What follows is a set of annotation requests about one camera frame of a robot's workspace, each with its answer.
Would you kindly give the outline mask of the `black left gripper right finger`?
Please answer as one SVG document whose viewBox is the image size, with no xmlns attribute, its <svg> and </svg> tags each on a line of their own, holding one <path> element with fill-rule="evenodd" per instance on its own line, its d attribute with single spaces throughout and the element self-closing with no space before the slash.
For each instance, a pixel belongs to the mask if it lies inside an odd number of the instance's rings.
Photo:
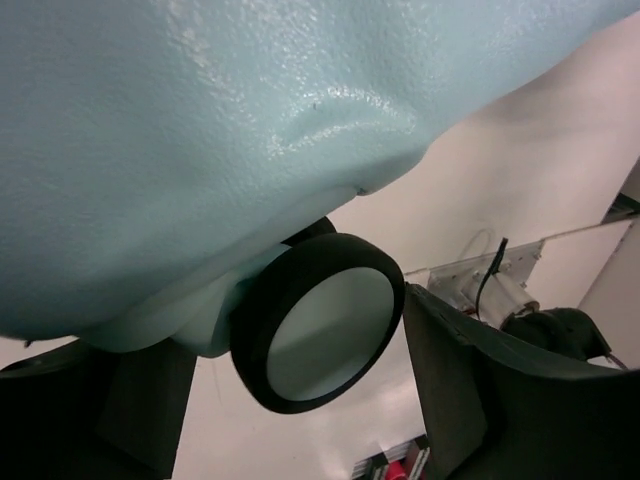
<svg viewBox="0 0 640 480">
<path fill-rule="evenodd" d="M 530 345 L 408 285 L 430 479 L 635 479 L 639 374 Z"/>
</svg>

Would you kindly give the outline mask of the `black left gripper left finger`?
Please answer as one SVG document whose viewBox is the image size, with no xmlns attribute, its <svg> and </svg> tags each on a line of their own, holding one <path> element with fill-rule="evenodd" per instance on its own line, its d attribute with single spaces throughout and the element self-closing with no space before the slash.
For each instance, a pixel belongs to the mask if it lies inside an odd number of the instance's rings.
<svg viewBox="0 0 640 480">
<path fill-rule="evenodd" d="M 74 341 L 1 370 L 4 479 L 169 479 L 195 356 Z"/>
</svg>

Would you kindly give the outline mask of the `light blue suitcase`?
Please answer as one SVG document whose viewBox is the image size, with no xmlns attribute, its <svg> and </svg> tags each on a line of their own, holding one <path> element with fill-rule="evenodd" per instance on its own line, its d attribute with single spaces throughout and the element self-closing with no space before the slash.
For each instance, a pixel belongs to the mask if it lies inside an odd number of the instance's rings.
<svg viewBox="0 0 640 480">
<path fill-rule="evenodd" d="M 5 1 L 1 333 L 133 345 L 635 1 Z"/>
</svg>

